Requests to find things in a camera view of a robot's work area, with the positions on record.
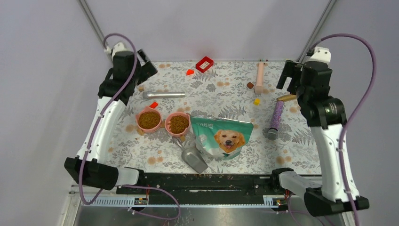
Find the metal scissors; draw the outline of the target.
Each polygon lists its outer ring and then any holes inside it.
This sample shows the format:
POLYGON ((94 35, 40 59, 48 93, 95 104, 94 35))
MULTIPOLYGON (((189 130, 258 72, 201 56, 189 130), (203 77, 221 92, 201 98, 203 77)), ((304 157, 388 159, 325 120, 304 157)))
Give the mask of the metal scissors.
POLYGON ((172 140, 173 143, 175 143, 182 150, 182 160, 195 172, 197 172, 198 174, 202 174, 208 168, 207 163, 195 147, 183 146, 181 140, 176 137, 172 137, 172 140))

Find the green silver pet food bag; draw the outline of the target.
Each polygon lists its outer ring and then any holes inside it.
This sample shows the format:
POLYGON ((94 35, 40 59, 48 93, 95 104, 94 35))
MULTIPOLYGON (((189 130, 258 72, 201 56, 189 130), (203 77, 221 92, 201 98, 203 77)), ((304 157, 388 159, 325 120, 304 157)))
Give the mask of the green silver pet food bag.
POLYGON ((195 146, 212 158, 229 160, 237 157, 251 137, 253 124, 226 118, 190 116, 195 146))

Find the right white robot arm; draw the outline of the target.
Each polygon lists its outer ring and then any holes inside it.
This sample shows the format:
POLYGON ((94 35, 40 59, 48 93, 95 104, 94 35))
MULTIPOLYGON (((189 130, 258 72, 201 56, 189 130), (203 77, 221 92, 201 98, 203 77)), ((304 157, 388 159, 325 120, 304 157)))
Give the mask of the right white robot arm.
POLYGON ((276 194, 296 194, 314 217, 366 210, 370 206, 369 200, 359 194, 351 174, 344 132, 346 112, 342 101, 329 95, 331 74, 323 62, 301 64, 288 60, 277 84, 281 89, 286 79, 291 79, 287 90, 296 96, 315 140, 322 182, 317 184, 291 168, 280 168, 272 171, 270 188, 276 194))

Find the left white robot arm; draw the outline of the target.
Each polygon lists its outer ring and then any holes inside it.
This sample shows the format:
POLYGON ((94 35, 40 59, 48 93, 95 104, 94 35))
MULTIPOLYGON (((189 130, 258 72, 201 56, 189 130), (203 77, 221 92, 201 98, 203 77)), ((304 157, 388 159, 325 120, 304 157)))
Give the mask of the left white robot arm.
POLYGON ((107 165, 111 137, 125 110, 135 87, 158 71, 143 50, 137 59, 129 50, 113 51, 113 66, 100 84, 96 114, 87 137, 74 158, 66 158, 64 167, 73 180, 85 186, 112 190, 128 185, 132 192, 145 190, 146 181, 142 170, 107 165))

